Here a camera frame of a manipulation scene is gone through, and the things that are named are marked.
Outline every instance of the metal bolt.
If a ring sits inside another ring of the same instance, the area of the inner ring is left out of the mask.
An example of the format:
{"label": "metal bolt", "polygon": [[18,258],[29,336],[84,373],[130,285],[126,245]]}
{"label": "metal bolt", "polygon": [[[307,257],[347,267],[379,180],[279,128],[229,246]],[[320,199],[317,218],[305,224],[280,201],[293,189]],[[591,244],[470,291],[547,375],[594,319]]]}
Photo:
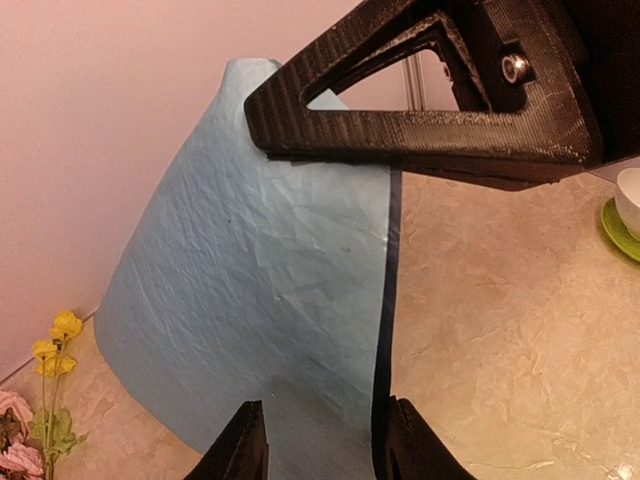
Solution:
{"label": "metal bolt", "polygon": [[524,55],[512,53],[502,59],[502,74],[505,80],[512,85],[524,82],[530,72],[531,66]]}

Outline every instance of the green saucer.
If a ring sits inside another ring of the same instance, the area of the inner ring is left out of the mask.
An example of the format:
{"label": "green saucer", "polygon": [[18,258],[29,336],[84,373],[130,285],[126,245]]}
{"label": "green saucer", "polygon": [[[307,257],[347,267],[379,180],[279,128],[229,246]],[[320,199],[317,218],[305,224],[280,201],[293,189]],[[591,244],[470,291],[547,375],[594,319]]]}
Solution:
{"label": "green saucer", "polygon": [[602,226],[611,241],[629,257],[636,262],[640,262],[640,241],[629,235],[627,227],[624,226],[620,215],[618,215],[614,198],[604,204],[600,218],[602,219]]}

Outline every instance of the pink wall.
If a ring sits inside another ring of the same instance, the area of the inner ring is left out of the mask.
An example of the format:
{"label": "pink wall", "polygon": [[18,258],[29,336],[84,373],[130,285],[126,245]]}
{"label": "pink wall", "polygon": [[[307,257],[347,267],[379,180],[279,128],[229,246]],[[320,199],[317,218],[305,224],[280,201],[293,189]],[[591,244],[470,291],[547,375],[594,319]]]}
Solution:
{"label": "pink wall", "polygon": [[[97,307],[226,61],[286,60],[357,3],[2,2],[0,379],[57,311]],[[350,98],[404,106],[401,75],[382,81]]]}

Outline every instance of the beige tile floor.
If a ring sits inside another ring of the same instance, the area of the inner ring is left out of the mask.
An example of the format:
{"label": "beige tile floor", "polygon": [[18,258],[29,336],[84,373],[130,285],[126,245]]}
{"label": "beige tile floor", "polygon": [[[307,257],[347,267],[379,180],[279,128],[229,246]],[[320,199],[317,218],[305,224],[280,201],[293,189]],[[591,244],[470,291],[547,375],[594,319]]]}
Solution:
{"label": "beige tile floor", "polygon": [[[95,342],[93,320],[70,345],[78,366],[60,387],[86,443],[57,462],[57,480],[174,480],[198,463],[200,455],[184,445],[129,396],[111,372]],[[27,365],[0,388],[37,405],[41,379]]]}
{"label": "beige tile floor", "polygon": [[[598,227],[611,184],[504,193],[405,177],[393,391],[480,480],[640,479],[640,268]],[[199,455],[79,339],[60,480],[179,479]],[[26,368],[2,388],[35,402]]]}

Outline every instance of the blue paper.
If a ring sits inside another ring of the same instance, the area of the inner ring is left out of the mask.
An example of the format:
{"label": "blue paper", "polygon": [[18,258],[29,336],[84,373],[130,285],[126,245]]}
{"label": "blue paper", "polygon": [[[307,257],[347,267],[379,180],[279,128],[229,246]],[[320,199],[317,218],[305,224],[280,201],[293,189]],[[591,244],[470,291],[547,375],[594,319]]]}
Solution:
{"label": "blue paper", "polygon": [[[96,337],[131,395],[196,450],[262,400],[270,478],[373,478],[391,174],[268,161],[243,102],[277,68],[228,65],[126,248]],[[345,108],[330,93],[314,104]]]}

